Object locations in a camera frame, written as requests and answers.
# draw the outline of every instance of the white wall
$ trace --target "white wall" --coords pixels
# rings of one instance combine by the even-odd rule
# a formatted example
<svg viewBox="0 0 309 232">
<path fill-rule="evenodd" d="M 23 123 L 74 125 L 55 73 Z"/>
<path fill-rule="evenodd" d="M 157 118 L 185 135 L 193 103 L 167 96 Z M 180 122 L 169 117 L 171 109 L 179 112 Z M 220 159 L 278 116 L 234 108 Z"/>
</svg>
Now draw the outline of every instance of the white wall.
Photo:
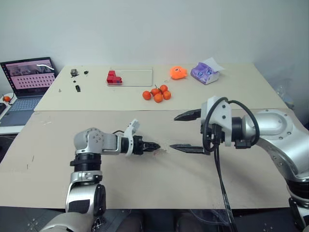
<svg viewBox="0 0 309 232">
<path fill-rule="evenodd" d="M 254 62 L 268 80 L 290 79 L 295 112 L 309 117 L 308 0 L 2 0 L 0 61 L 42 56 L 59 70 Z"/>
</svg>

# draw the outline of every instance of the laptop keyboard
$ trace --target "laptop keyboard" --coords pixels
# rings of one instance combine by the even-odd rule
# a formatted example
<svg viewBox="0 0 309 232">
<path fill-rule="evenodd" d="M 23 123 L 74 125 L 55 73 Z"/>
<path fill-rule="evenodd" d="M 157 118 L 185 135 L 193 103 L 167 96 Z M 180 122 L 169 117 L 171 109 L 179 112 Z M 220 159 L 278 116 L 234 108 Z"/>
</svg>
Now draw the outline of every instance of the laptop keyboard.
<svg viewBox="0 0 309 232">
<path fill-rule="evenodd" d="M 40 100 L 40 98 L 17 99 L 10 111 L 33 110 Z"/>
</svg>

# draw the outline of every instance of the table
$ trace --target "table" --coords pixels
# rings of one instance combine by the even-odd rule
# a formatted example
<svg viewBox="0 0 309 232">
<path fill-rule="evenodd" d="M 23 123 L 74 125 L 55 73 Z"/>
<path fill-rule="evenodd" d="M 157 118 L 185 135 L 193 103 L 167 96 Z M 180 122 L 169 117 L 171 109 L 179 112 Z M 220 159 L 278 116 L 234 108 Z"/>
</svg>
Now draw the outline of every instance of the table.
<svg viewBox="0 0 309 232">
<path fill-rule="evenodd" d="M 5 94 L 5 96 L 13 97 L 13 93 Z M 17 97 L 14 96 L 12 99 L 12 103 L 16 101 Z M 5 102 L 6 109 L 0 114 L 0 119 L 6 114 L 6 112 L 10 109 L 10 105 Z M 0 134 L 18 134 L 24 126 L 13 126 L 13 127 L 0 127 Z"/>
<path fill-rule="evenodd" d="M 222 64 L 226 70 L 220 72 L 218 81 L 209 85 L 190 76 L 194 64 L 182 66 L 189 75 L 178 81 L 169 77 L 172 65 L 153 66 L 154 84 L 166 84 L 172 93 L 170 100 L 160 104 L 142 98 L 142 92 L 154 86 L 108 87 L 110 66 L 65 66 L 35 111 L 190 110 L 200 108 L 202 102 L 214 95 L 241 101 L 250 109 L 287 108 L 253 64 Z M 71 69 L 77 69 L 80 75 L 71 78 Z M 80 86 L 81 92 L 76 91 L 75 85 Z"/>
<path fill-rule="evenodd" d="M 291 110 L 281 110 L 303 128 Z M 129 158 L 102 156 L 107 208 L 224 208 L 213 156 L 169 147 L 202 144 L 199 120 L 173 121 L 182 112 L 35 112 L 0 164 L 0 205 L 64 208 L 73 172 L 69 163 L 74 159 L 74 135 L 90 127 L 104 132 L 123 130 L 136 118 L 140 121 L 136 135 L 159 143 L 162 149 Z M 233 116 L 243 114 L 242 110 L 232 111 Z M 233 209 L 288 207 L 286 183 L 263 149 L 236 150 L 221 145 L 220 157 Z"/>
</svg>

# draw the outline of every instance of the red toy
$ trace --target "red toy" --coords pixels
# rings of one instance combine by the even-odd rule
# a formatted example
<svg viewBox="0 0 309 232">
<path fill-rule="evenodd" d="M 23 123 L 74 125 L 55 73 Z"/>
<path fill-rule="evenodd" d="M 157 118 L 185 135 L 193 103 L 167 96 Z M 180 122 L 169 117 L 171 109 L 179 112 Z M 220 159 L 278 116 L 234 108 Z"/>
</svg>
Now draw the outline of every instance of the red toy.
<svg viewBox="0 0 309 232">
<path fill-rule="evenodd" d="M 106 79 L 108 84 L 122 84 L 122 79 L 120 76 L 116 76 L 115 71 L 109 71 Z"/>
</svg>

